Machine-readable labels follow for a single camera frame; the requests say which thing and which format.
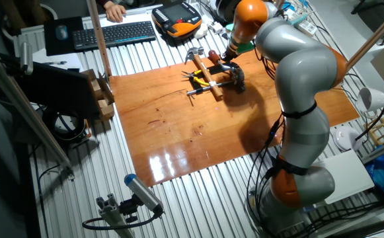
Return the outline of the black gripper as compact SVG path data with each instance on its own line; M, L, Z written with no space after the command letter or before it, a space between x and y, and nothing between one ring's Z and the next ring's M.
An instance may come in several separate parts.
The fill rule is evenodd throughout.
M239 43L230 42L225 53L221 56L222 61L231 63L235 58L237 58L240 53L238 52Z

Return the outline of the person's bare hand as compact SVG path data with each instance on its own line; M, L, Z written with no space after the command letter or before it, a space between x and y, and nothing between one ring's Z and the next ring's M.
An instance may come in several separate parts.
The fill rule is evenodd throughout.
M126 9L122 5L116 5L112 1L104 4L106 18L111 22L122 22Z

